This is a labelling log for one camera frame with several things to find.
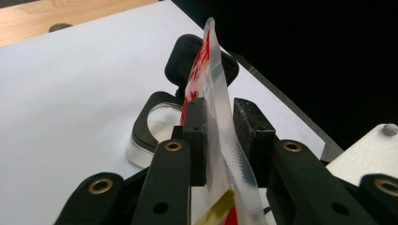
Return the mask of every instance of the wooden table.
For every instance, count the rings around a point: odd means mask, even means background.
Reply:
[[[0,9],[0,47],[49,33],[57,23],[77,25],[158,0],[39,0]]]

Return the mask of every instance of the dark background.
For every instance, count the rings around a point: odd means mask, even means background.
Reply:
[[[173,0],[344,150],[398,125],[398,2]]]

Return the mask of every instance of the transparent plastic bag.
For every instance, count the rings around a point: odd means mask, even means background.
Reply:
[[[252,168],[237,140],[227,83],[222,68],[221,48],[215,21],[208,18],[202,48],[193,63],[185,90],[185,106],[195,98],[207,105],[207,184],[192,189],[192,223],[266,224],[260,193]]]

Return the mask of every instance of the white paper sheet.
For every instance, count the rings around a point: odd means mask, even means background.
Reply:
[[[162,1],[0,48],[0,224],[53,224],[86,177],[141,170],[132,126],[152,93],[175,93],[164,67],[184,34],[203,30]],[[244,67],[229,92],[320,158],[324,142]]]

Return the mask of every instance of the circular hole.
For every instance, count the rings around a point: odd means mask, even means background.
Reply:
[[[392,185],[392,184],[382,184],[381,186],[383,186],[383,188],[390,190],[390,191],[398,191],[398,187]]]
[[[334,212],[341,214],[341,215],[348,215],[349,211],[347,208],[345,208],[345,206],[343,206],[340,203],[333,203],[331,205],[331,208],[334,210]]]
[[[174,126],[179,125],[181,107],[172,103],[162,103],[152,108],[147,117],[147,126],[152,136],[161,143],[172,137]]]
[[[167,151],[178,151],[181,148],[181,144],[179,142],[169,142],[165,146]]]
[[[286,142],[283,144],[284,149],[290,152],[299,152],[301,147],[293,142]]]
[[[384,193],[398,197],[398,184],[386,179],[376,179],[375,186]]]
[[[169,205],[166,202],[159,202],[153,206],[153,212],[156,214],[164,214],[169,209]]]
[[[101,181],[94,185],[93,189],[96,191],[103,190],[108,187],[108,182]]]
[[[57,24],[50,26],[49,33],[52,33],[54,31],[58,31],[58,30],[62,30],[62,29],[65,29],[65,28],[68,28],[71,26],[73,26],[73,25],[68,24],[68,23],[57,23]]]
[[[113,184],[114,182],[111,179],[102,178],[91,183],[90,187],[88,188],[88,191],[91,194],[101,194],[108,191]]]

